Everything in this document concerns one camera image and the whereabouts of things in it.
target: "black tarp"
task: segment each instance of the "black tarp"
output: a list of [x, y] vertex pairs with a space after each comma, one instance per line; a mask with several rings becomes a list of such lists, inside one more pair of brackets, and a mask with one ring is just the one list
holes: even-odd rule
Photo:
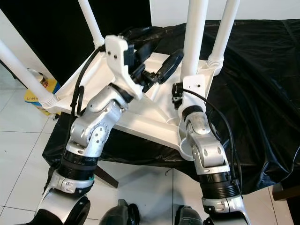
[[[207, 60], [211, 53], [218, 27], [219, 21], [206, 22], [200, 59]], [[183, 48], [184, 33], [181, 24], [134, 29], [125, 36], [137, 47], [159, 38], [156, 52], [170, 54]], [[293, 169], [299, 173], [300, 161], [294, 162], [300, 148], [299, 43], [300, 20], [236, 21], [224, 66], [214, 77], [208, 99], [231, 125], [244, 194], [284, 180]], [[68, 118], [61, 116], [43, 153], [52, 166], [59, 164]], [[226, 129], [217, 115], [213, 123], [225, 143]], [[101, 160], [173, 167], [197, 180], [193, 162], [182, 159], [177, 150], [114, 129]]]

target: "white metal tube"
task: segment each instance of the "white metal tube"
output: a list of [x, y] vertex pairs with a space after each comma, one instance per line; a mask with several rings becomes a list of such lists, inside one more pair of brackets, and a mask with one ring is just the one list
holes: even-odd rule
[[195, 75], [198, 69], [208, 0], [190, 0], [188, 5], [187, 28], [184, 38], [183, 59], [180, 80]]
[[43, 87], [1, 40], [0, 60], [32, 91], [44, 108], [57, 102], [56, 96]]
[[239, 4], [240, 0], [227, 0], [226, 2], [216, 41], [207, 60], [207, 65], [210, 68], [221, 68], [223, 66], [225, 48]]
[[96, 19], [94, 17], [93, 11], [90, 7], [89, 1], [88, 0], [78, 0], [78, 2], [79, 2], [81, 10], [83, 12], [86, 23], [88, 24], [90, 32], [93, 36], [95, 48], [98, 48], [99, 46], [104, 44], [105, 40], [100, 32], [100, 29], [99, 29]]

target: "white wall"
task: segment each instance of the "white wall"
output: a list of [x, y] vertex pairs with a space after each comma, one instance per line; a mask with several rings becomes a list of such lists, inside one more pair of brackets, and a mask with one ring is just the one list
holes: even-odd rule
[[[150, 0], [153, 26], [187, 22], [188, 0]], [[226, 0], [210, 0], [207, 20], [222, 18]], [[300, 19], [300, 0], [240, 0], [236, 19]]]
[[18, 31], [14, 28], [8, 18], [0, 10], [0, 39], [15, 54], [15, 56], [27, 68], [35, 69], [48, 78], [53, 78], [41, 60], [24, 41]]

